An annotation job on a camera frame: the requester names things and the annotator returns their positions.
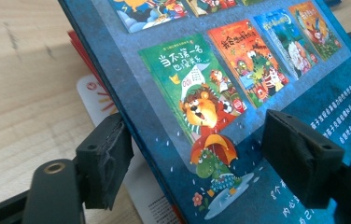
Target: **cartoon lion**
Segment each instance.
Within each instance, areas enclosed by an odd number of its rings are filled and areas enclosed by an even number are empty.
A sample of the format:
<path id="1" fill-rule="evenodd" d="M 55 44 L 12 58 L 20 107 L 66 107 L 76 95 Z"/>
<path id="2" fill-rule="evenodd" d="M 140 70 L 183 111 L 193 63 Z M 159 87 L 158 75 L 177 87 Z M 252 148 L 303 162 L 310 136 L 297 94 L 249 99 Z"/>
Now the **cartoon lion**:
<path id="1" fill-rule="evenodd" d="M 201 127 L 202 136 L 219 133 L 236 118 L 231 104 L 220 101 L 206 85 L 187 95 L 179 107 L 190 124 Z"/>

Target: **wooden table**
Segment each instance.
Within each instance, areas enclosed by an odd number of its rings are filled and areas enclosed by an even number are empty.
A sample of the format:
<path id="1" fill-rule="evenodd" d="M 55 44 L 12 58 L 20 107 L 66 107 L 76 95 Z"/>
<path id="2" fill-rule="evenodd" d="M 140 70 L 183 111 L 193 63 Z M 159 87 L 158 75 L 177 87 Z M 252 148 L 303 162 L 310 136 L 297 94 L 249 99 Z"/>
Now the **wooden table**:
<path id="1" fill-rule="evenodd" d="M 351 31 L 351 0 L 333 9 Z M 0 202 L 29 189 L 34 170 L 72 159 L 93 130 L 76 89 L 90 73 L 70 44 L 56 0 L 0 1 Z M 114 210 L 88 210 L 88 223 L 140 223 L 124 187 Z"/>

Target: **children's book illustration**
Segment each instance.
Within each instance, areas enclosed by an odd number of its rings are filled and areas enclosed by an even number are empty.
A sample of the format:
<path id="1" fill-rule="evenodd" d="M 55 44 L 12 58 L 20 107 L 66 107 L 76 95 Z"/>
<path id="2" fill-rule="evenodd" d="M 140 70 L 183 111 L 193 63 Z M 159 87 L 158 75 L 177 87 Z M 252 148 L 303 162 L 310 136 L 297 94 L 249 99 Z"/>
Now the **children's book illustration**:
<path id="1" fill-rule="evenodd" d="M 201 186 L 201 189 L 208 189 L 204 204 L 202 200 L 205 195 L 198 192 L 192 200 L 195 206 L 199 206 L 200 212 L 209 210 L 204 219 L 210 219 L 220 214 L 248 189 L 248 182 L 254 174 L 236 176 L 232 172 L 230 165 L 238 159 L 237 152 L 224 135 L 202 136 L 193 144 L 190 152 L 190 162 L 196 165 L 196 175 L 210 180 L 209 186 Z"/>
<path id="2" fill-rule="evenodd" d="M 312 2 L 292 6 L 289 10 L 324 61 L 342 47 Z"/>
<path id="3" fill-rule="evenodd" d="M 201 35 L 139 51 L 181 128 L 190 137 L 190 161 L 197 178 L 209 179 L 192 198 L 199 211 L 215 217 L 248 188 L 252 174 L 236 176 L 238 160 L 230 139 L 219 134 L 246 105 Z"/>
<path id="4" fill-rule="evenodd" d="M 264 33 L 271 38 L 286 61 L 289 72 L 299 78 L 318 60 L 307 45 L 307 40 L 284 9 L 255 17 Z"/>
<path id="5" fill-rule="evenodd" d="M 180 0 L 109 1 L 130 33 L 185 17 L 188 13 Z"/>
<path id="6" fill-rule="evenodd" d="M 139 51 L 191 142 L 219 133 L 246 110 L 201 35 Z"/>
<path id="7" fill-rule="evenodd" d="M 263 105 L 288 78 L 249 20 L 208 31 L 251 104 Z"/>
<path id="8" fill-rule="evenodd" d="M 197 17 L 236 6 L 235 0 L 187 0 Z"/>

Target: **book cover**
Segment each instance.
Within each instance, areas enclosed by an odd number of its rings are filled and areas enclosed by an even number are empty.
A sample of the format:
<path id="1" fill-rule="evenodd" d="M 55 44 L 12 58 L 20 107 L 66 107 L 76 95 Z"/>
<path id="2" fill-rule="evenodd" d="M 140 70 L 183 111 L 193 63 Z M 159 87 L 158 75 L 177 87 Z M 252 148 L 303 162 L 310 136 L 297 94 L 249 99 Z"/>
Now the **book cover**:
<path id="1" fill-rule="evenodd" d="M 208 33 L 253 106 L 261 106 L 289 83 L 250 20 Z"/>
<path id="2" fill-rule="evenodd" d="M 289 11 L 324 61 L 342 47 L 312 2 L 292 6 Z"/>
<path id="3" fill-rule="evenodd" d="M 295 78 L 305 75 L 318 63 L 316 53 L 284 9 L 264 13 L 255 20 L 272 39 Z"/>
<path id="4" fill-rule="evenodd" d="M 218 12 L 236 6 L 235 0 L 186 0 L 195 16 Z"/>
<path id="5" fill-rule="evenodd" d="M 108 0 L 130 33 L 185 17 L 180 0 Z"/>
<path id="6" fill-rule="evenodd" d="M 201 35 L 142 49 L 139 54 L 191 142 L 219 133 L 246 111 Z"/>
<path id="7" fill-rule="evenodd" d="M 243 13 L 240 9 L 245 7 L 231 7 L 227 9 L 230 13 L 191 16 L 168 22 L 163 29 L 153 28 L 132 35 L 124 32 L 118 14 L 106 0 L 60 2 L 181 221 L 333 223 L 336 203 L 331 201 L 327 209 L 306 209 L 263 158 L 260 149 L 265 112 L 274 109 L 310 124 L 346 150 L 346 165 L 351 162 L 351 40 L 322 0 L 312 2 L 339 34 L 342 47 L 326 61 L 320 60 L 317 54 L 319 63 L 306 76 L 298 80 L 289 76 L 290 82 L 272 100 L 258 108 L 248 108 L 219 133 L 201 135 L 194 142 L 177 119 L 173 109 L 176 106 L 168 104 L 163 88 L 139 52 L 201 34 L 225 74 L 230 74 L 210 41 L 208 30 L 247 19 L 259 27 L 251 19 L 265 14 L 273 6 L 289 8 L 304 1 L 262 1 Z M 269 40 L 267 46 L 274 55 L 281 55 L 270 35 L 262 30 L 261 36 Z M 278 57 L 278 62 L 286 64 L 283 57 Z M 235 78 L 232 75 L 228 78 L 245 99 Z M 197 96 L 197 102 L 206 96 L 206 93 L 200 98 Z"/>

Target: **cartoon character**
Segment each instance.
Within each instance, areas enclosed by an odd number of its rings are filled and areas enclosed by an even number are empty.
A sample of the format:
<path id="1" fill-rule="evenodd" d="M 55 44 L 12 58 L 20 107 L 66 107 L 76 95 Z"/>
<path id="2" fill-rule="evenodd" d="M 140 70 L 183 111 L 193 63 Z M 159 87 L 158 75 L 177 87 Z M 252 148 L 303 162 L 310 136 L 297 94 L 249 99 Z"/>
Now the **cartoon character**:
<path id="1" fill-rule="evenodd" d="M 210 72 L 210 79 L 217 84 L 219 92 L 223 96 L 225 96 L 227 101 L 233 102 L 234 104 L 241 104 L 239 103 L 240 96 L 239 93 L 236 91 L 236 88 L 234 88 L 233 84 L 229 81 L 227 77 L 223 76 L 221 71 L 212 70 Z"/>
<path id="2" fill-rule="evenodd" d="M 219 133 L 236 119 L 230 113 L 232 106 L 220 101 L 207 85 L 188 94 L 184 102 L 179 102 L 179 108 L 190 124 L 201 127 L 201 135 L 204 136 Z"/>
<path id="3" fill-rule="evenodd" d="M 270 66 L 269 70 L 266 68 L 264 69 L 262 81 L 268 88 L 268 93 L 270 96 L 273 96 L 284 87 L 281 83 L 277 70 L 273 66 Z"/>
<path id="4" fill-rule="evenodd" d="M 234 68 L 236 70 L 236 72 L 240 75 L 240 76 L 248 76 L 251 74 L 251 71 L 248 70 L 247 68 L 247 64 L 245 61 L 243 60 L 238 60 L 237 61 L 237 66 Z"/>
<path id="5" fill-rule="evenodd" d="M 196 174 L 200 178 L 211 177 L 210 190 L 207 191 L 211 197 L 215 193 L 228 189 L 233 195 L 238 185 L 242 183 L 241 177 L 236 177 L 227 165 L 211 150 L 205 148 L 196 163 Z"/>
<path id="6" fill-rule="evenodd" d="M 262 86 L 258 86 L 255 89 L 255 92 L 256 92 L 256 95 L 258 96 L 258 100 L 262 103 L 265 102 L 265 100 L 269 98 L 268 92 Z"/>
<path id="7" fill-rule="evenodd" d="M 305 74 L 310 70 L 312 65 L 306 58 L 306 52 L 298 41 L 290 42 L 288 45 L 288 54 L 291 57 L 294 66 Z"/>
<path id="8" fill-rule="evenodd" d="M 197 5 L 202 10 L 207 13 L 216 12 L 219 9 L 219 1 L 218 0 L 199 0 L 197 1 Z"/>
<path id="9" fill-rule="evenodd" d="M 325 42 L 329 38 L 329 33 L 327 33 L 327 35 L 324 35 L 320 30 L 319 23 L 320 23 L 320 19 L 316 18 L 316 26 L 312 24 L 312 30 L 311 29 L 307 29 L 307 30 L 310 33 L 309 36 L 311 37 L 310 39 L 313 42 L 317 44 L 325 44 Z"/>

